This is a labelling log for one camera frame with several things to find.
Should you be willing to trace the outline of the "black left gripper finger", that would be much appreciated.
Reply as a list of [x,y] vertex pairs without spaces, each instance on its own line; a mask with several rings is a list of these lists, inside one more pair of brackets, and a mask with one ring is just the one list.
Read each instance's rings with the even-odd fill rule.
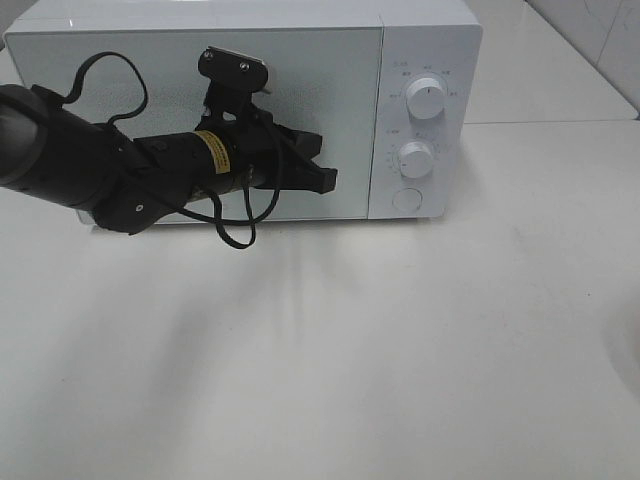
[[315,164],[288,163],[276,175],[274,189],[327,194],[336,188],[338,170]]
[[322,136],[313,132],[284,128],[286,163],[312,162],[322,148]]

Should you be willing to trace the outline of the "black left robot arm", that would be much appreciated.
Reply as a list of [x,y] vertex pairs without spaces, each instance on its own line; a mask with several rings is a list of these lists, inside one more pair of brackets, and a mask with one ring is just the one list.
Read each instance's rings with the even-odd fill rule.
[[196,130],[129,139],[65,110],[54,92],[1,88],[1,185],[74,210],[103,229],[137,234],[189,203],[252,187],[334,190],[314,163],[320,135],[292,130],[255,106],[238,121],[205,116]]

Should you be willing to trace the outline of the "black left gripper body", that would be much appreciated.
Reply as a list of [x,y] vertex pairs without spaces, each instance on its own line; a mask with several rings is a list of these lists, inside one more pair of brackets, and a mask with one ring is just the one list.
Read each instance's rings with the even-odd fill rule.
[[300,188],[300,132],[267,112],[239,121],[207,118],[193,132],[206,152],[197,184],[215,193],[246,183],[261,190]]

